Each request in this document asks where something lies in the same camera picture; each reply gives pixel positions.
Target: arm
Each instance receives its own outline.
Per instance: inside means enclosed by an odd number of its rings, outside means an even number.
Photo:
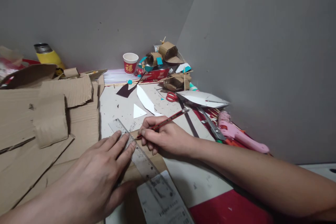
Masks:
[[[135,188],[135,183],[126,182],[113,190],[135,150],[134,142],[121,153],[128,134],[118,140],[120,135],[116,132],[94,144],[40,195],[0,216],[0,223],[94,224],[109,216]]]
[[[145,118],[142,144],[201,160],[280,213],[336,220],[336,183],[299,166],[252,150],[194,138],[174,122],[154,132],[163,117]]]

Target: yellow thermos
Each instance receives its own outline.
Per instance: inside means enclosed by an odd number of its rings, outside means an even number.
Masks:
[[[42,64],[55,64],[57,65],[56,75],[61,75],[65,69],[61,59],[57,53],[51,49],[51,47],[46,43],[35,44],[35,51],[38,57],[38,60]]]

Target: scissors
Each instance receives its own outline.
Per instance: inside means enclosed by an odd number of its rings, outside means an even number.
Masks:
[[[166,100],[169,102],[177,102],[179,100],[179,98],[177,97],[177,95],[173,92],[168,92],[167,96],[166,96]]]
[[[207,121],[207,123],[209,124],[210,128],[211,128],[211,131],[212,133],[214,134],[214,136],[216,137],[216,142],[218,143],[223,143],[223,141],[226,140],[226,137],[221,133],[221,131],[219,130],[219,128],[217,128],[213,122],[210,120],[210,118],[208,117],[208,115],[205,113],[205,111],[199,107],[198,108],[202,113],[203,115],[205,116],[205,119]]]

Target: white paper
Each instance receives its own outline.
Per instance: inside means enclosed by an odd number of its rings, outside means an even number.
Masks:
[[[150,98],[148,97],[146,92],[140,87],[140,85],[136,87],[136,93],[145,109],[149,110],[155,116],[163,116],[162,114],[155,112],[154,103],[150,100]]]
[[[146,114],[147,114],[146,111],[144,111],[143,109],[139,108],[139,106],[137,106],[136,104],[134,104],[133,119],[138,118],[140,116],[144,116]]]
[[[172,197],[167,198],[165,202],[161,202],[164,205],[160,206],[158,204],[146,183],[142,184],[136,189],[147,224],[193,224],[194,222],[188,212],[188,209],[179,195],[169,173],[164,171],[161,173],[161,175],[174,191],[174,195]]]
[[[190,65],[188,63],[183,63],[181,65],[178,66],[178,68],[176,69],[176,73],[182,72],[184,70],[185,67],[190,67]]]
[[[177,92],[176,94],[188,99],[189,101],[193,103],[207,106],[207,107],[212,107],[212,108],[222,107],[222,106],[226,106],[230,104],[228,101],[225,101],[221,98],[218,98],[215,95],[205,93],[205,92],[196,92],[196,91],[187,90],[187,91]]]

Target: finger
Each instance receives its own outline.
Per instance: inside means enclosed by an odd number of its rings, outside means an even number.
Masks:
[[[103,143],[105,143],[105,141],[106,141],[107,139],[108,139],[108,138],[100,139],[97,143],[95,143],[95,144],[92,145],[90,148],[88,148],[88,150],[90,150],[90,149],[98,149],[100,146],[103,145]]]
[[[103,151],[109,151],[113,145],[117,142],[117,140],[119,139],[119,137],[121,136],[121,131],[117,131],[115,132],[112,136],[110,136],[102,145],[101,145],[101,149]]]
[[[142,137],[141,138],[141,144],[142,144],[142,146],[145,146],[146,143],[147,143],[147,140],[144,137]]]
[[[126,133],[124,134],[119,141],[108,151],[111,156],[116,159],[118,157],[118,155],[120,154],[120,152],[125,148],[125,145],[129,139],[129,134]]]
[[[153,156],[156,155],[158,152],[159,152],[159,147],[157,145],[154,145]]]
[[[148,145],[148,149],[150,151],[153,150],[154,146],[153,146],[153,144],[151,142],[148,142],[147,145]]]
[[[168,117],[166,116],[160,116],[160,117],[146,117],[144,120],[143,120],[143,123],[142,123],[142,126],[140,127],[139,129],[139,134],[141,134],[141,130],[142,129],[147,129],[149,128],[150,126],[154,126],[164,120],[166,120]]]
[[[127,147],[127,149],[123,153],[121,153],[121,155],[118,157],[117,165],[119,168],[119,173],[123,171],[128,162],[131,160],[136,144],[137,143],[135,141],[131,142]]]
[[[160,133],[155,132],[151,129],[143,129],[141,130],[141,135],[146,138],[148,141],[153,142],[157,145],[160,145],[161,135]]]
[[[126,195],[136,189],[134,181],[127,181],[113,191],[105,208],[105,216],[109,216],[119,206]]]

